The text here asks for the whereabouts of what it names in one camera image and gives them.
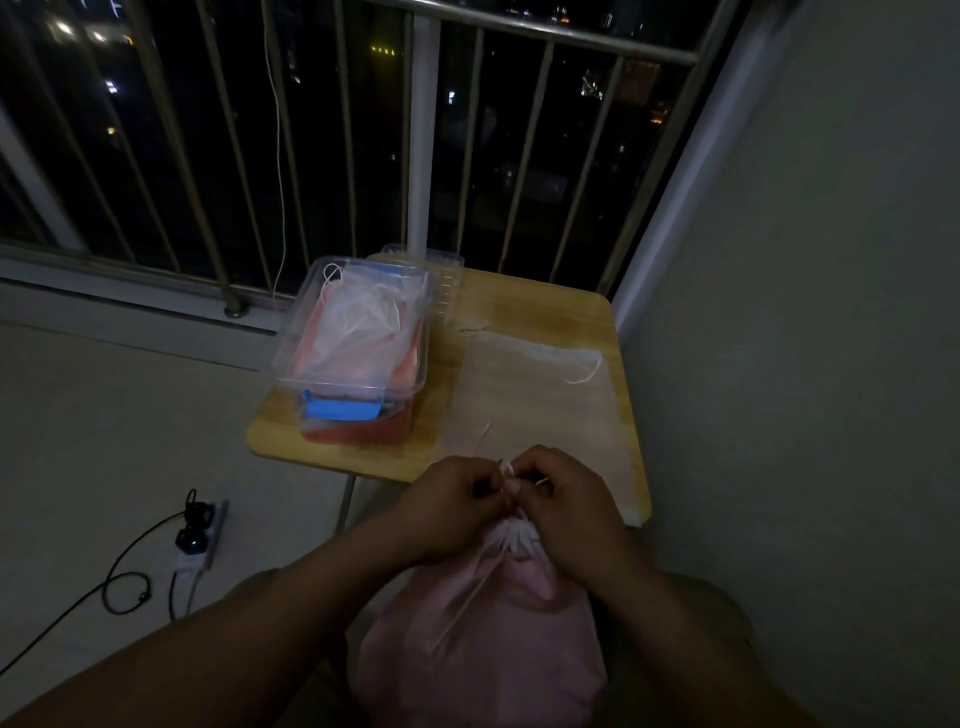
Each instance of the white wall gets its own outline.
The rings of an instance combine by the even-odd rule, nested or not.
[[[660,562],[828,725],[960,722],[960,3],[810,0],[624,338]]]

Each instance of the wooden table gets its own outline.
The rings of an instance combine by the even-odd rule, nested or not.
[[[353,475],[413,481],[433,461],[438,425],[463,360],[468,339],[458,336],[456,329],[487,323],[486,330],[494,333],[555,347],[598,350],[604,355],[634,467],[640,518],[646,521],[651,512],[650,493],[610,302],[588,291],[466,269],[453,320],[452,326],[433,327],[426,385],[414,400],[413,431],[402,445],[309,443],[300,436],[296,393],[277,386],[260,404],[247,429],[251,452]],[[341,509],[342,519],[346,518],[352,482]]]

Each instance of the pink drawstring bag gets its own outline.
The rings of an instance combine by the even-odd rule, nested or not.
[[[356,693],[374,726],[578,726],[606,685],[587,592],[508,518],[421,567],[360,645]]]

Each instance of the hand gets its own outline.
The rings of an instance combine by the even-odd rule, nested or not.
[[[473,496],[473,484],[489,480],[493,492]],[[472,544],[490,523],[507,515],[513,501],[501,491],[497,463],[451,455],[427,468],[387,515],[400,534],[409,564],[442,561]]]
[[[643,565],[613,496],[597,473],[558,449],[537,445],[515,459],[516,479],[503,490],[516,498],[540,533],[553,563],[606,600],[630,569]],[[534,485],[544,476],[550,485]]]

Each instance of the black cable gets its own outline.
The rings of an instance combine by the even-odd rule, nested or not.
[[[174,575],[170,577],[170,588],[167,589],[167,615],[170,621],[177,621],[177,615],[174,614],[174,585],[177,583],[177,570],[174,569]]]
[[[197,489],[191,488],[190,492],[187,493],[186,495],[186,505],[192,503],[196,499],[197,499]],[[116,570],[117,565],[120,563],[120,560],[127,555],[127,552],[130,551],[131,548],[139,544],[144,538],[146,538],[149,534],[156,531],[162,525],[164,525],[165,523],[169,523],[173,519],[178,519],[185,512],[186,512],[186,506],[184,505],[184,510],[180,511],[179,513],[175,513],[173,516],[168,516],[167,518],[163,519],[163,521],[154,523],[154,525],[150,526],[150,528],[148,528],[146,531],[144,531],[139,536],[137,536],[133,540],[133,542],[129,546],[124,548],[123,552],[119,556],[117,556],[116,560],[113,562],[113,566],[110,567],[110,571],[107,572],[107,578],[104,579],[99,584],[97,584],[97,586],[95,586],[85,595],[77,599],[77,601],[71,604],[59,617],[54,619],[53,622],[51,622],[50,626],[48,626],[46,629],[40,632],[40,634],[37,635],[30,644],[28,644],[26,647],[24,647],[20,651],[20,654],[18,654],[16,657],[10,660],[3,667],[3,669],[0,669],[0,677],[3,677],[5,674],[7,674],[7,671],[11,667],[13,667],[18,662],[20,662],[23,656],[26,655],[28,652],[30,652],[30,650],[32,650],[40,640],[46,637],[50,633],[50,630],[52,630],[54,627],[60,624],[60,622],[63,621],[63,619],[67,615],[73,612],[73,610],[75,610],[77,607],[79,607],[81,604],[83,604],[85,601],[87,601],[90,597],[95,595],[97,592],[100,592],[100,600],[103,602],[104,609],[106,609],[112,615],[117,615],[117,616],[128,615],[130,612],[136,611],[137,609],[142,607],[144,604],[146,604],[148,601],[150,601],[150,598],[154,595],[153,581],[151,581],[151,578],[147,574],[145,574],[143,571],[124,571],[123,573],[118,573],[118,574],[114,574],[113,572]],[[143,579],[144,585],[145,585],[144,590],[140,592],[140,596],[137,598],[136,604],[134,604],[130,609],[123,609],[123,610],[114,609],[113,607],[110,606],[110,603],[107,599],[107,586],[109,586],[114,581],[124,578],[125,576],[136,576]],[[167,603],[170,607],[171,621],[173,621],[174,619],[173,618],[173,587],[174,587],[174,582],[176,580],[177,580],[177,573],[174,571],[174,578],[170,582],[170,593],[167,595]]]

